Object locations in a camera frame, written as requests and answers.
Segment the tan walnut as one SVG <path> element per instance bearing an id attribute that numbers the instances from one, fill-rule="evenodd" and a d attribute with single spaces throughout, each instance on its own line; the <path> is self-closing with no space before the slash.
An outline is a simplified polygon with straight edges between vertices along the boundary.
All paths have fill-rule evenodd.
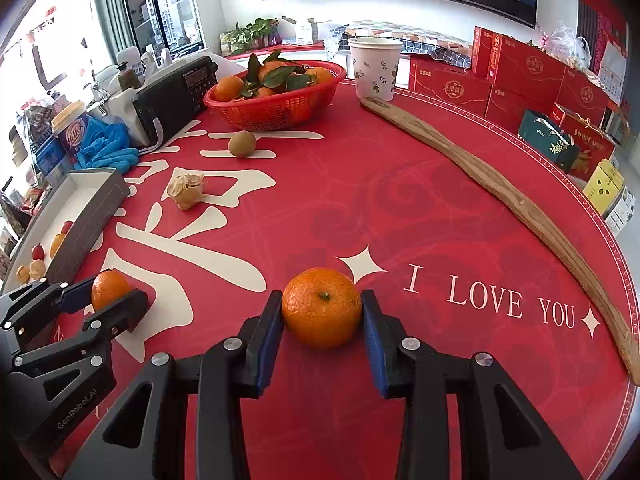
<path id="1" fill-rule="evenodd" d="M 29 263 L 28 267 L 29 277 L 32 280 L 40 280 L 47 274 L 47 265 L 42 259 L 35 259 Z"/>

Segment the red cherry tomato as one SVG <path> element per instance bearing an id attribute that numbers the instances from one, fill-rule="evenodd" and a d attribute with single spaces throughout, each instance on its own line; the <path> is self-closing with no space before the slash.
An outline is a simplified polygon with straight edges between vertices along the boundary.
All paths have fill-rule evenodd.
<path id="1" fill-rule="evenodd" d="M 45 255 L 46 253 L 40 244 L 32 248 L 32 260 L 43 260 Z"/>

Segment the large mandarin orange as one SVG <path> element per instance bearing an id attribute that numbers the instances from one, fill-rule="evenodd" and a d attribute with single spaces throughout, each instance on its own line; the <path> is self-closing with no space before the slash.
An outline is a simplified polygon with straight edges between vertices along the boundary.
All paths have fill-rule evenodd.
<path id="1" fill-rule="evenodd" d="M 94 312 L 110 306 L 122 296 L 129 294 L 132 287 L 119 270 L 110 269 L 99 273 L 91 287 L 91 305 Z"/>

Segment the small red tomato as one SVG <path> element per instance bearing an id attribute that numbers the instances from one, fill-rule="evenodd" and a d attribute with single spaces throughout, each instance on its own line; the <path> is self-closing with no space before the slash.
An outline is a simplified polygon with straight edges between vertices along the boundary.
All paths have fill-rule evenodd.
<path id="1" fill-rule="evenodd" d="M 74 224 L 73 221 L 70 221 L 70 220 L 65 221 L 61 228 L 61 232 L 63 234 L 66 234 L 70 230 L 70 228 L 73 226 L 73 224 Z"/>

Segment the pale walnut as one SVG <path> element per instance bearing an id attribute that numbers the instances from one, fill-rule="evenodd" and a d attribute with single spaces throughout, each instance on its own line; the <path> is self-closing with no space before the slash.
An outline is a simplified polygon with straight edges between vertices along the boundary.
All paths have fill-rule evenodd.
<path id="1" fill-rule="evenodd" d="M 180 210 L 188 210 L 203 200 L 204 177 L 201 174 L 180 174 L 172 177 L 167 196 Z"/>

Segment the brown kiwi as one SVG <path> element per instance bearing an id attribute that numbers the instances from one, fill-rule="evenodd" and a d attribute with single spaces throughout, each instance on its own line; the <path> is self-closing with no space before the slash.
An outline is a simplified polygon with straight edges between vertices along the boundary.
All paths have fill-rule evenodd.
<path id="1" fill-rule="evenodd" d="M 247 158 L 256 150 L 256 136 L 254 133 L 242 130 L 233 133 L 228 142 L 228 151 L 236 158 Z"/>

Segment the small round orange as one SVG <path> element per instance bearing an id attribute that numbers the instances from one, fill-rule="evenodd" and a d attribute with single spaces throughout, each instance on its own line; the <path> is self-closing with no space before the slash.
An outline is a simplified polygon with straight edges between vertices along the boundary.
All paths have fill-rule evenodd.
<path id="1" fill-rule="evenodd" d="M 51 259 L 53 259 L 55 255 L 58 253 L 58 250 L 60 249 L 62 243 L 64 242 L 65 237 L 66 237 L 65 233 L 58 233 L 58 234 L 55 234 L 55 236 L 52 238 L 51 244 L 50 244 L 50 250 L 49 250 L 49 255 Z"/>

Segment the white shallow tray box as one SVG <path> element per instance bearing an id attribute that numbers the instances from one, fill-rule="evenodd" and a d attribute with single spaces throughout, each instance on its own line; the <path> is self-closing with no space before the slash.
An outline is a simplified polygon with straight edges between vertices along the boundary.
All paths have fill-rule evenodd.
<path id="1" fill-rule="evenodd" d="M 128 184 L 116 169 L 77 170 L 66 174 L 29 222 L 28 229 L 14 249 L 8 273 L 1 285 L 2 292 L 21 286 L 16 271 L 19 266 L 29 265 L 32 248 L 38 244 L 46 253 L 47 279 L 52 283 L 72 282 L 104 226 L 128 195 Z M 67 220 L 74 224 L 66 233 L 58 253 L 51 259 L 51 240 L 55 234 L 62 233 L 61 228 Z"/>

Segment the purple milk tea cup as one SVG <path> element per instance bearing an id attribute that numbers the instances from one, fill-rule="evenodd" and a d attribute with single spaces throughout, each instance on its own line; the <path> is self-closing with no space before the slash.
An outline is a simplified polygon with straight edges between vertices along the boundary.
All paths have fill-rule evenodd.
<path id="1" fill-rule="evenodd" d="M 88 120 L 89 115 L 82 101 L 68 104 L 52 119 L 53 134 L 73 164 L 77 162 L 77 153 L 84 140 Z"/>

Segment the black portable radio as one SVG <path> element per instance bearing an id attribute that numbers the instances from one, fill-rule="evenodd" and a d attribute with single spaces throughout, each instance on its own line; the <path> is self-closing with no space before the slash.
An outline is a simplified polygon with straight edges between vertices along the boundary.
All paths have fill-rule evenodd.
<path id="1" fill-rule="evenodd" d="M 161 148 L 204 110 L 203 99 L 217 82 L 217 70 L 217 64 L 203 56 L 145 84 L 136 93 L 132 105 L 149 139 L 143 154 Z"/>

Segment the yellow carton box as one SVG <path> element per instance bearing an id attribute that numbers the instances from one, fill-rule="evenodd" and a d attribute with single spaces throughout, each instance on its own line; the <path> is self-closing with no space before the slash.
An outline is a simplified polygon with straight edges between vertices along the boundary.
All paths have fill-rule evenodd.
<path id="1" fill-rule="evenodd" d="M 603 216 L 623 191 L 623 187 L 624 177 L 620 170 L 609 159 L 602 159 L 582 192 L 597 213 Z"/>

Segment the dark green gift bag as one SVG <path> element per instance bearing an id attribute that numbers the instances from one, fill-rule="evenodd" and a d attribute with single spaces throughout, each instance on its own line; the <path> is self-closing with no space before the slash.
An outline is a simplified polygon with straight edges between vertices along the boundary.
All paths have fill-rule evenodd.
<path id="1" fill-rule="evenodd" d="M 574 139 L 544 114 L 526 110 L 518 128 L 518 136 L 564 174 L 570 172 L 579 154 Z"/>

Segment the red plastic fruit basket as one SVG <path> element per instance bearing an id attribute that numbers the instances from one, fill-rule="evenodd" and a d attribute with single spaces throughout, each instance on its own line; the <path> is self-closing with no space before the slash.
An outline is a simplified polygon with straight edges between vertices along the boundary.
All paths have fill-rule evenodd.
<path id="1" fill-rule="evenodd" d="M 318 60 L 305 60 L 304 64 L 325 68 L 332 79 L 307 89 L 235 101 L 215 100 L 216 87 L 212 87 L 205 93 L 203 104 L 238 130 L 271 131 L 303 125 L 326 111 L 337 86 L 346 78 L 346 70 L 341 65 Z"/>

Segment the red gift box stack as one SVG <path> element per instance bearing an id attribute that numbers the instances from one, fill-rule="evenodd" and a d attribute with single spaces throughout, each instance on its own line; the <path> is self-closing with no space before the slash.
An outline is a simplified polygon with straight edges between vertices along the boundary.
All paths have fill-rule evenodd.
<path id="1" fill-rule="evenodd" d="M 474 29 L 471 66 L 438 54 L 410 56 L 409 89 L 518 130 L 526 110 L 549 116 L 562 106 L 600 126 L 605 92 L 576 68 L 490 29 Z"/>

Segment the white paper cup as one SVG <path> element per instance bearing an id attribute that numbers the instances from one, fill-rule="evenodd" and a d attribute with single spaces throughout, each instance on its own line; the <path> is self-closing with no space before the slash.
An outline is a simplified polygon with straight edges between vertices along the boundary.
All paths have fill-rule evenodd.
<path id="1" fill-rule="evenodd" d="M 384 37 L 356 37 L 348 42 L 359 99 L 394 97 L 402 42 Z"/>

